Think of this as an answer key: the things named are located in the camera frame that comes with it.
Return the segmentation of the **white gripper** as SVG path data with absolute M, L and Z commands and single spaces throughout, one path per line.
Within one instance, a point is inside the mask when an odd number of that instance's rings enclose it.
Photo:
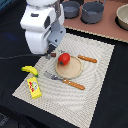
M 46 56 L 60 44 L 66 33 L 63 26 L 63 6 L 60 6 L 59 13 L 57 15 L 53 7 L 36 9 L 26 6 L 20 24 L 25 30 L 26 42 L 33 54 Z

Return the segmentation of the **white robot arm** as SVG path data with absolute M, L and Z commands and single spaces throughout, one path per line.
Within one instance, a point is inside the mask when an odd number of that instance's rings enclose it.
M 27 6 L 20 21 L 30 51 L 47 56 L 63 39 L 66 29 L 60 0 L 26 0 Z

